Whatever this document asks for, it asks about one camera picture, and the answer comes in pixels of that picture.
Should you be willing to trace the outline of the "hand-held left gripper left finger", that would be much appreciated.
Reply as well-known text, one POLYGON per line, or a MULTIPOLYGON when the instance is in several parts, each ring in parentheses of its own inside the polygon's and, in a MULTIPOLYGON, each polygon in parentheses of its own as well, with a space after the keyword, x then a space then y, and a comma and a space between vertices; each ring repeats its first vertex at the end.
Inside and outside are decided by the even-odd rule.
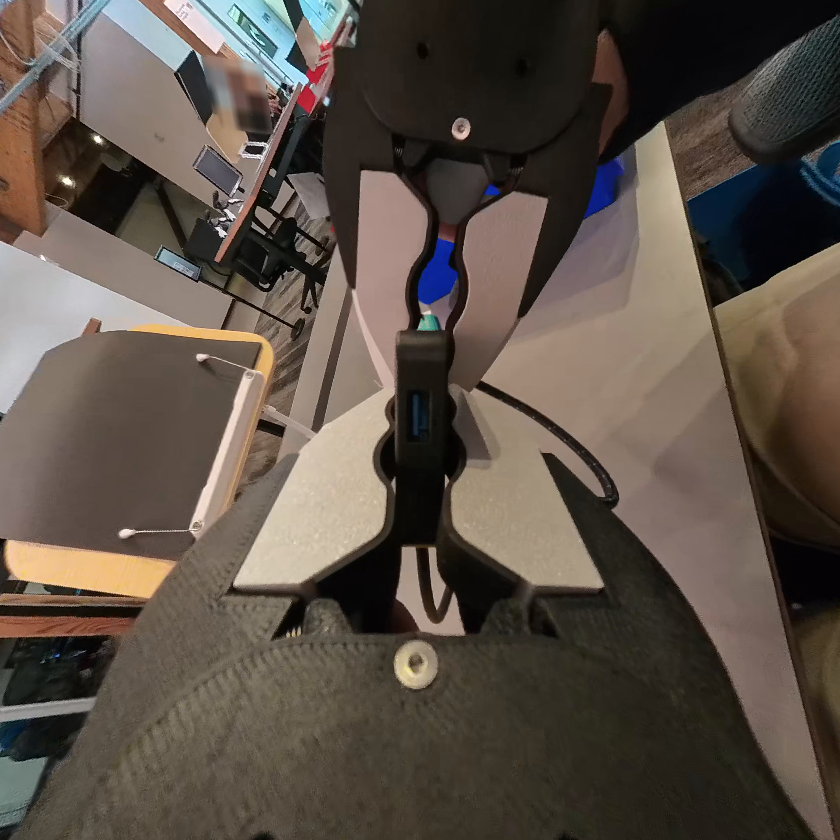
POLYGON ((234 578, 237 593, 332 599, 383 631, 397 588, 394 490, 382 468, 393 392, 378 392, 301 448, 234 578))

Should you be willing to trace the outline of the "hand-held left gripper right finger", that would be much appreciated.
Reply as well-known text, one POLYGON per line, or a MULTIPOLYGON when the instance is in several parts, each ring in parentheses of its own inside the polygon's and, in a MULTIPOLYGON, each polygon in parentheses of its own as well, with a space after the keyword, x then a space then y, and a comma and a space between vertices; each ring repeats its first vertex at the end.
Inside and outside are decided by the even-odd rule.
POLYGON ((539 446, 517 419, 452 385, 455 471, 437 529, 437 568, 477 633, 495 604, 589 596, 604 581, 539 446))

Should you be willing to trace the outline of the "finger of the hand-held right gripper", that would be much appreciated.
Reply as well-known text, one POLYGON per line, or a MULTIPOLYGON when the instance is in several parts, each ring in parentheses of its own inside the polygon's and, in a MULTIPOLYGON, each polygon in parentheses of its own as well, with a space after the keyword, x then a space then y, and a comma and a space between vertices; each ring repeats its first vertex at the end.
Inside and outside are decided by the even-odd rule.
POLYGON ((446 324, 454 346, 450 384, 473 389, 518 325, 547 205, 543 196, 510 192, 466 222, 458 297, 446 324))
POLYGON ((398 334, 419 323, 417 268, 428 233, 427 206, 398 174, 361 172, 353 309, 385 389, 395 383, 398 334))

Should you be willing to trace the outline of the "black usb hub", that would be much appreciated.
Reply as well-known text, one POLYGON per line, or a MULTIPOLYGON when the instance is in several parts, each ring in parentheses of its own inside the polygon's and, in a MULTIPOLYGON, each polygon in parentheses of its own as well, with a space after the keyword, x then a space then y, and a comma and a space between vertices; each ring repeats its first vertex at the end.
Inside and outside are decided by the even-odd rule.
POLYGON ((450 341, 445 331, 407 330, 395 346, 395 525, 402 546, 414 547, 421 601, 434 625, 446 618, 453 593, 435 601, 430 549, 435 546, 454 456, 453 405, 448 392, 450 341))

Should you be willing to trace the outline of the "person's right hand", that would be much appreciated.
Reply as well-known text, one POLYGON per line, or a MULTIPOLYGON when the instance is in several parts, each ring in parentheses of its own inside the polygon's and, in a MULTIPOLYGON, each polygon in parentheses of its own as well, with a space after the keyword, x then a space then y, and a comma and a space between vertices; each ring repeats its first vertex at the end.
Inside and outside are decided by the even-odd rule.
POLYGON ((616 42, 607 29, 601 31, 597 39, 592 80, 594 84, 610 89, 599 138, 599 153, 603 154, 629 111, 627 76, 616 42))

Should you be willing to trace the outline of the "blue plastic bin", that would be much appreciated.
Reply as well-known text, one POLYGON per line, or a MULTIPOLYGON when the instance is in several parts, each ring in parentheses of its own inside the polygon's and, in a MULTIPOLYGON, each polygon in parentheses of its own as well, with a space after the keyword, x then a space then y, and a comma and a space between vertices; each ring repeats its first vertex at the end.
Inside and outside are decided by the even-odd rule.
MULTIPOLYGON (((598 214, 614 204, 620 193, 620 181, 625 172, 623 155, 600 164, 595 174, 590 201, 584 218, 598 214)), ((457 273, 453 259, 454 243, 438 238, 432 258, 424 268, 418 283, 418 300, 422 308, 441 298, 447 298, 455 287, 457 273)))

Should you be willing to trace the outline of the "black desk leg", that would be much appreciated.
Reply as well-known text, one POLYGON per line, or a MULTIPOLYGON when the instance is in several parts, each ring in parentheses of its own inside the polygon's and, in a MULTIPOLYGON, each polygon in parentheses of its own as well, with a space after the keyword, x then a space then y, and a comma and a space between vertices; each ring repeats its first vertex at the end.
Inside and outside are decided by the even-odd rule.
POLYGON ((268 310, 263 309, 262 307, 256 305, 254 302, 249 301, 249 300, 247 300, 243 297, 240 297, 239 295, 236 295, 233 292, 226 291, 225 294, 229 298, 231 298, 233 301, 236 301, 237 303, 240 303, 241 305, 243 305, 247 308, 251 308, 251 309, 255 310, 256 312, 258 312, 262 316, 265 316, 266 318, 277 322, 281 326, 287 327, 290 331, 290 336, 291 336, 292 341, 297 340, 301 336, 301 334, 302 334, 302 332, 305 328, 306 323, 305 323, 304 318, 299 318, 297 321, 289 322, 288 320, 285 320, 285 319, 281 318, 280 316, 278 316, 278 315, 276 315, 276 314, 274 314, 274 313, 272 313, 268 310))

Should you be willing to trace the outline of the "red-brown top desk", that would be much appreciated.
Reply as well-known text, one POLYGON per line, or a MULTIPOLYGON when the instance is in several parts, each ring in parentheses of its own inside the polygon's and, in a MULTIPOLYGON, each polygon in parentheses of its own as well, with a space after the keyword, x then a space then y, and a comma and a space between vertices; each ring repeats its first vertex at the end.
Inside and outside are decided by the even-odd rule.
POLYGON ((220 238, 220 245, 213 258, 223 267, 233 268, 233 259, 239 244, 247 232, 256 226, 258 231, 268 234, 282 218, 273 209, 289 170, 291 157, 298 146, 303 131, 309 124, 309 117, 301 113, 303 122, 293 122, 297 114, 298 100, 303 92, 302 84, 297 84, 290 94, 286 107, 259 158, 259 167, 255 180, 240 204, 236 216, 229 220, 229 225, 220 238))

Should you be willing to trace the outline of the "grey computer monitor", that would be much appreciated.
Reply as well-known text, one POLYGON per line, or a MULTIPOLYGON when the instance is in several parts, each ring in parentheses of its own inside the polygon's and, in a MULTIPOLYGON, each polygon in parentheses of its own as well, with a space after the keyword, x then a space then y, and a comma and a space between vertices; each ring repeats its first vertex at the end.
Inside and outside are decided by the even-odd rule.
POLYGON ((202 147, 192 168, 219 192, 227 196, 235 196, 240 191, 243 182, 242 172, 210 145, 206 144, 202 147))

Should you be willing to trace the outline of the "black label sign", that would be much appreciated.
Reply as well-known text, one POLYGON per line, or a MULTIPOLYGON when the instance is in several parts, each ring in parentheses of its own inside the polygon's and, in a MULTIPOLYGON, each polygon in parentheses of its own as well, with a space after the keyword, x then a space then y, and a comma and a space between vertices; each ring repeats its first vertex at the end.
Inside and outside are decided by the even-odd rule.
POLYGON ((200 282, 203 279, 203 271, 199 265, 165 246, 158 248, 154 259, 189 280, 200 282))

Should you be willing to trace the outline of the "black tilted board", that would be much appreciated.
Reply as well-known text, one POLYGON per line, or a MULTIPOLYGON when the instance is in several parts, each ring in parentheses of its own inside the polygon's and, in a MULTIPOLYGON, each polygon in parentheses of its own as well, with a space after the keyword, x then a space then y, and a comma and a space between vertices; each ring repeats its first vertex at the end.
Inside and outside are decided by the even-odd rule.
POLYGON ((207 126, 214 114, 214 100, 202 62, 194 50, 174 70, 174 77, 202 125, 207 126))

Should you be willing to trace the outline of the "wooden book stand white base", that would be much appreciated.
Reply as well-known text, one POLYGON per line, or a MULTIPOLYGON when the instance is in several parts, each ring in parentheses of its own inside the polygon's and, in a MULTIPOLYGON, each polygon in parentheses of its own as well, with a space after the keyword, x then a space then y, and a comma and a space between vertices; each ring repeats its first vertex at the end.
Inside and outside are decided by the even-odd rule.
MULTIPOLYGON (((259 421, 265 417, 269 418, 268 427, 276 436, 283 435, 289 428, 306 439, 311 438, 314 433, 268 405, 275 355, 270 343, 263 337, 252 332, 162 324, 146 324, 129 331, 169 333, 212 340, 253 340, 259 345, 255 369, 245 371, 234 400, 234 412, 225 431, 223 444, 217 454, 217 460, 213 463, 211 479, 200 499, 198 513, 205 511, 206 521, 196 521, 189 528, 189 533, 197 541, 234 503, 259 421)), ((24 581, 110 595, 126 595, 144 600, 149 599, 159 588, 176 562, 8 541, 4 559, 10 573, 24 581)))

